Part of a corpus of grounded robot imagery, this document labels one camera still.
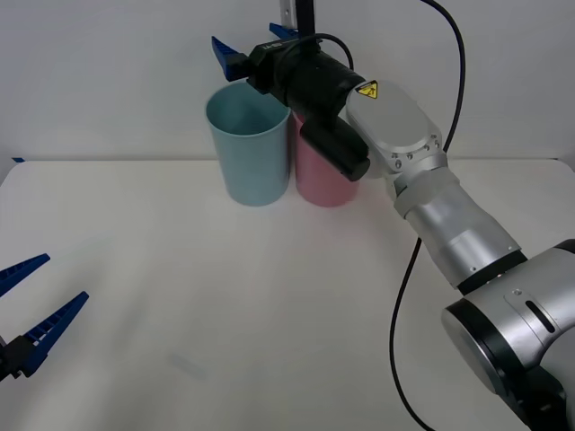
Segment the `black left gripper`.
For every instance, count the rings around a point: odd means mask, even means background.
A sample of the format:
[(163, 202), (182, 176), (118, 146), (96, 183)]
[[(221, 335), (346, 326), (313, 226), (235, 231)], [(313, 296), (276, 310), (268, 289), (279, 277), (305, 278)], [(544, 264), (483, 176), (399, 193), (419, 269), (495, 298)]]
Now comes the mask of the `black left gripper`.
[[(0, 296), (4, 296), (26, 277), (50, 261), (47, 253), (27, 259), (0, 271)], [(18, 336), (10, 343), (1, 339), (1, 380), (31, 377), (48, 357), (49, 351), (63, 335), (72, 320), (87, 302), (83, 291), (44, 321)]]

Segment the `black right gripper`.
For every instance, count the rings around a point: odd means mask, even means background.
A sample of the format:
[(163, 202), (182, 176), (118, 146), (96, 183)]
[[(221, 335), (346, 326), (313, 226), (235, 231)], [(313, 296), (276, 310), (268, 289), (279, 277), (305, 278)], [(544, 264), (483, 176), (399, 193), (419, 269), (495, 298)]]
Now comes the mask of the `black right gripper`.
[(269, 31), (280, 40), (257, 45), (247, 57), (237, 52), (216, 37), (211, 37), (212, 50), (228, 82), (247, 78), (247, 83), (260, 94), (273, 97), (287, 97), (297, 65), (297, 50), (291, 48), (298, 37), (298, 31), (271, 22)]

